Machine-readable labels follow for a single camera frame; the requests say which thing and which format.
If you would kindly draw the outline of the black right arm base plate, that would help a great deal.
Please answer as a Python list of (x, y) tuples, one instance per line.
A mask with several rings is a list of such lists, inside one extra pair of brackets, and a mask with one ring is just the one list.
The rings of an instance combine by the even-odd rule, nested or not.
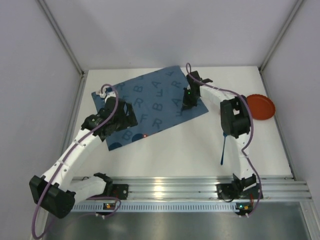
[(257, 200), (260, 195), (260, 184), (238, 193), (231, 183), (220, 183), (216, 186), (219, 200), (232, 202), (233, 200)]

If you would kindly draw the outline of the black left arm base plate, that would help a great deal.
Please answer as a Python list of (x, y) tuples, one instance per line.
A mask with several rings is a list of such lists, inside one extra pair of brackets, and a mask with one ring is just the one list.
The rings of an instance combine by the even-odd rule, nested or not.
[(128, 184), (113, 184), (110, 197), (118, 198), (120, 200), (126, 200), (129, 194)]

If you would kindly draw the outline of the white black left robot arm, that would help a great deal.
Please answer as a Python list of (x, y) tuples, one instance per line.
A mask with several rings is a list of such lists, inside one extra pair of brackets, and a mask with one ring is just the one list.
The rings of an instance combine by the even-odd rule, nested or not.
[(37, 206), (55, 217), (66, 217), (74, 205), (91, 197), (110, 197), (113, 180), (104, 173), (78, 183), (72, 180), (76, 171), (89, 155), (114, 132), (138, 125), (133, 105), (118, 97), (115, 91), (103, 94), (104, 105), (97, 114), (89, 115), (83, 122), (73, 142), (41, 177), (33, 176), (29, 182)]

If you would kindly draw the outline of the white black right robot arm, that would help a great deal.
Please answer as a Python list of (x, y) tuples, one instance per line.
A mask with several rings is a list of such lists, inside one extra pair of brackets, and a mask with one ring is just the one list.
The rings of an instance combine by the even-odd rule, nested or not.
[(202, 79), (197, 71), (189, 72), (186, 79), (188, 87), (184, 88), (183, 111), (196, 107), (200, 98), (219, 107), (224, 143), (229, 141), (231, 159), (234, 160), (231, 186), (220, 189), (219, 198), (232, 201), (255, 187), (259, 179), (245, 151), (253, 138), (253, 118), (247, 99), (244, 95), (211, 85), (213, 81)]

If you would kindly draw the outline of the blue letter-print placemat cloth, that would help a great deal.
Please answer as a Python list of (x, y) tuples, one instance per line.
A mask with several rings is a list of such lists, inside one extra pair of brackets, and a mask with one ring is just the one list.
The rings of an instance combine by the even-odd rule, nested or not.
[(208, 112), (201, 101), (182, 110), (186, 76), (179, 66), (162, 68), (113, 86), (119, 98), (131, 103), (137, 126), (113, 133), (106, 138), (109, 151), (149, 137)]

